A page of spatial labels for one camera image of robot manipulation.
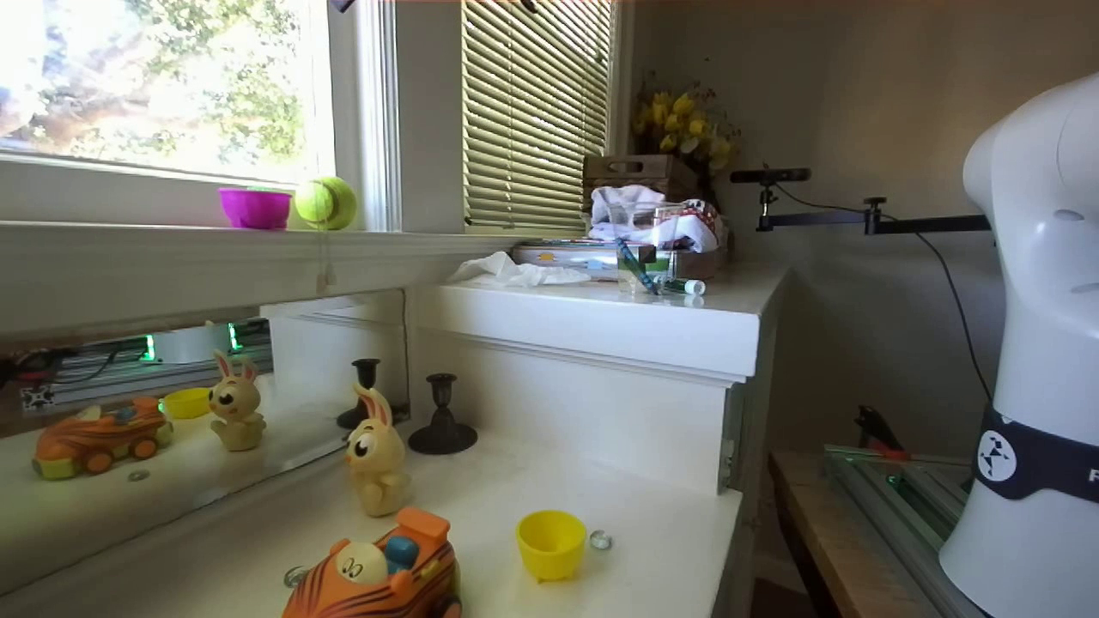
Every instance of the plastic toy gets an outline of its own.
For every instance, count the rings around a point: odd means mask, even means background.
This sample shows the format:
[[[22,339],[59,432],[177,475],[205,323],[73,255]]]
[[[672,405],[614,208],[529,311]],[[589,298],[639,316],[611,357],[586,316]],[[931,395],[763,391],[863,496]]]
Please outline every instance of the plastic toy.
[[[157,397],[103,405],[49,425],[35,448],[39,478],[62,480],[75,475],[103,475],[121,458],[146,461],[174,436],[157,413]]]
[[[378,544],[341,540],[296,580],[283,618],[456,618],[456,561],[445,533],[445,517],[401,509],[398,528]]]
[[[516,527],[522,565],[538,580],[575,580],[583,565],[586,528],[569,511],[531,511]]]
[[[255,385],[255,370],[237,370],[229,357],[217,357],[220,381],[211,389],[211,413],[217,416],[211,428],[229,454],[245,454],[262,448],[267,428],[262,410],[262,389]]]
[[[409,465],[404,442],[393,425],[393,410],[375,389],[356,395],[367,410],[367,420],[347,436],[347,469],[356,486],[356,498],[370,517],[396,514],[409,498]]]
[[[211,416],[211,389],[177,389],[169,391],[157,405],[169,420],[198,420]]]

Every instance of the white robot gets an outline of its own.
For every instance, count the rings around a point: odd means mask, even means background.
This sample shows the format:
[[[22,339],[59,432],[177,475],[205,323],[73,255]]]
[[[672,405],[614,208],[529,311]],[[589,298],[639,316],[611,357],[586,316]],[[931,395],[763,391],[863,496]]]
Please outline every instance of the white robot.
[[[1007,285],[975,483],[940,549],[997,618],[1099,614],[1099,76],[1057,86],[966,159]]]

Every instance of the yellow flowers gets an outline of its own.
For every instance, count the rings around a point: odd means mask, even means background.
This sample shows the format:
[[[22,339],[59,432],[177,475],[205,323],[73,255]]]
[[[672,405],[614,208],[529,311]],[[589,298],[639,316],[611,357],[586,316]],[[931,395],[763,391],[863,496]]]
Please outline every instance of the yellow flowers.
[[[631,133],[639,151],[681,155],[687,166],[720,174],[734,166],[737,129],[717,110],[711,88],[644,88]]]

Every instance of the yellow cup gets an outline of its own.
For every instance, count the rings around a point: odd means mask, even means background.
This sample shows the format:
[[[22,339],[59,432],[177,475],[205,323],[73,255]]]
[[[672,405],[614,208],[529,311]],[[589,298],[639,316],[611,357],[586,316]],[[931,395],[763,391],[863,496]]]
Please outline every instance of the yellow cup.
[[[516,527],[522,565],[535,580],[575,580],[583,565],[583,521],[569,511],[531,511]]]
[[[162,413],[170,420],[197,420],[211,413],[211,389],[177,389],[162,397]]]

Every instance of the green ball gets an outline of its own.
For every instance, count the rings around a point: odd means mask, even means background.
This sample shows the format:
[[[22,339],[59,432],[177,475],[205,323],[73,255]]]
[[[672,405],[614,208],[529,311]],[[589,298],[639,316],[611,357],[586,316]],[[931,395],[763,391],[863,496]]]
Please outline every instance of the green ball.
[[[296,190],[291,208],[308,224],[327,224],[336,218],[336,200],[327,184],[308,182]]]
[[[355,190],[336,174],[327,174],[327,180],[317,180],[317,182],[334,197],[334,218],[327,221],[327,229],[349,226],[355,213],[361,208]]]

